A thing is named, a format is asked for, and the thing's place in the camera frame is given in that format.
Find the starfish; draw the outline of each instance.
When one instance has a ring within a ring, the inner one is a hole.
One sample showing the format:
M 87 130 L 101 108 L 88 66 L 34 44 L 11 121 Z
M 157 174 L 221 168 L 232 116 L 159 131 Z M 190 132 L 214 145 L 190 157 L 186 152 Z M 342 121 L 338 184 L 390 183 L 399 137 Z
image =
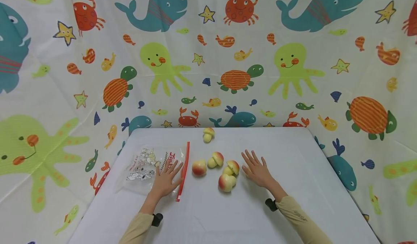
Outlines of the starfish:
M 205 24 L 205 23 L 206 23 L 206 22 L 208 22 L 208 21 L 213 21 L 213 22 L 215 22 L 215 21 L 214 21 L 214 18 L 213 18 L 213 15 L 214 15 L 215 13 L 216 13 L 215 11 L 211 11 L 211 10 L 209 9 L 209 7 L 206 5 L 206 7 L 204 8 L 204 11 L 203 11 L 202 13 L 198 14 L 198 16 L 200 16 L 200 17 L 203 17 L 203 18 L 204 18 L 203 24 Z
M 85 107 L 85 101 L 87 100 L 87 97 L 84 93 L 84 90 L 81 94 L 76 94 L 74 95 L 76 101 L 77 101 L 77 109 L 79 109 L 80 106 L 84 106 Z
M 71 40 L 77 39 L 72 33 L 72 26 L 68 27 L 60 21 L 58 21 L 58 32 L 53 36 L 53 38 L 64 38 L 67 47 L 71 44 Z
M 387 6 L 385 6 L 385 8 L 383 8 L 382 10 L 377 10 L 375 11 L 376 14 L 380 15 L 379 19 L 375 22 L 375 24 L 378 24 L 382 21 L 387 21 L 387 23 L 389 23 L 389 20 L 391 19 L 391 16 L 396 12 L 397 10 L 395 8 L 393 8 L 393 0 L 388 3 Z
M 200 65 L 201 63 L 205 63 L 203 60 L 203 56 L 197 55 L 196 53 L 194 53 L 193 63 L 194 62 L 197 62 L 198 65 Z
M 337 73 L 340 74 L 342 71 L 346 71 L 349 73 L 348 66 L 350 63 L 344 62 L 339 58 L 337 61 L 337 64 L 335 66 L 332 66 L 331 69 L 337 69 Z

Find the play food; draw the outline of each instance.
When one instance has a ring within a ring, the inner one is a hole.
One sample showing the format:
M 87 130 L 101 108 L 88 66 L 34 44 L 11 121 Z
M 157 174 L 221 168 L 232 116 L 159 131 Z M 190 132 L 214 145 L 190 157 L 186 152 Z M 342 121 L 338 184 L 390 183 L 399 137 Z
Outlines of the play food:
M 193 171 L 195 176 L 204 176 L 207 171 L 206 161 L 199 160 L 199 161 L 193 162 L 191 170 Z
M 223 161 L 224 161 L 223 154 L 219 152 L 214 152 L 213 154 L 211 154 L 211 158 L 207 161 L 207 166 L 209 168 L 214 168 L 217 165 L 222 166 Z
M 227 175 L 238 175 L 239 164 L 236 161 L 228 161 L 227 166 L 223 169 L 223 173 Z
M 214 130 L 211 127 L 207 127 L 203 130 L 203 140 L 206 143 L 209 143 L 211 141 L 211 137 L 214 136 Z

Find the clear plastic bag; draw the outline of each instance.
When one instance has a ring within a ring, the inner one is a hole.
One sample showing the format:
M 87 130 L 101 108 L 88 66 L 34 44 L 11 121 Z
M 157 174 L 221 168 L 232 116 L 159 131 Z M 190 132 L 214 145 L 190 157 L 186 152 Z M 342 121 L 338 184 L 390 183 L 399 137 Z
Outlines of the clear plastic bag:
M 143 145 L 139 149 L 139 153 L 132 156 L 131 163 L 120 174 L 115 185 L 116 192 L 120 189 L 127 189 L 147 195 L 151 191 L 155 180 L 156 167 L 159 166 L 160 171 L 162 171 L 166 164 L 170 168 L 176 160 L 178 160 L 178 163 L 184 162 L 186 156 L 186 145 Z M 173 181 L 180 178 L 180 173 L 177 173 Z

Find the cartoon whale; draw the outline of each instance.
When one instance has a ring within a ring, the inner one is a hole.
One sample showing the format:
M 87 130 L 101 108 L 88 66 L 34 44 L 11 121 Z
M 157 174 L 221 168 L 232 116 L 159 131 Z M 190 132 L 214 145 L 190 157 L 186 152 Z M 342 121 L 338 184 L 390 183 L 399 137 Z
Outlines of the cartoon whale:
M 19 70 L 29 52 L 28 27 L 14 9 L 0 3 L 0 94 L 19 83 Z
M 301 16 L 291 18 L 289 11 L 297 2 L 298 0 L 291 0 L 287 6 L 282 0 L 277 0 L 277 6 L 282 11 L 282 24 L 294 31 L 316 32 L 332 21 L 354 12 L 355 6 L 362 0 L 312 0 Z
M 122 132 L 129 127 L 129 136 L 132 134 L 132 132 L 135 129 L 138 128 L 149 128 L 151 127 L 152 120 L 145 115 L 139 115 L 132 119 L 131 122 L 129 122 L 129 118 L 125 118 L 125 122 L 122 123 Z
M 149 0 L 148 13 L 142 20 L 134 16 L 136 0 L 129 3 L 129 8 L 121 3 L 114 4 L 119 10 L 126 13 L 130 23 L 140 30 L 165 32 L 177 19 L 184 16 L 187 0 Z
M 214 120 L 213 118 L 209 118 L 210 121 L 214 123 L 215 127 L 250 127 L 256 122 L 256 117 L 248 112 L 238 112 L 236 113 L 236 107 L 234 106 L 231 108 L 230 106 L 226 106 L 225 112 L 232 113 L 233 116 L 227 122 L 225 126 L 221 126 L 219 123 L 222 121 L 221 118 Z

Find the beige sleeve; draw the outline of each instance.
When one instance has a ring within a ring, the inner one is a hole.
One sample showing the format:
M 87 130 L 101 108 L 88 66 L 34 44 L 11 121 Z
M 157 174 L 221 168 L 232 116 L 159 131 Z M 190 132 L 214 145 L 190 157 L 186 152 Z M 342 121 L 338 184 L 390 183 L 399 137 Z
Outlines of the beige sleeve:
M 276 202 L 277 208 L 297 231 L 304 244 L 332 244 L 327 235 L 308 217 L 291 196 Z
M 138 213 L 132 219 L 120 239 L 119 244 L 143 244 L 146 237 L 146 231 L 151 227 L 153 215 Z

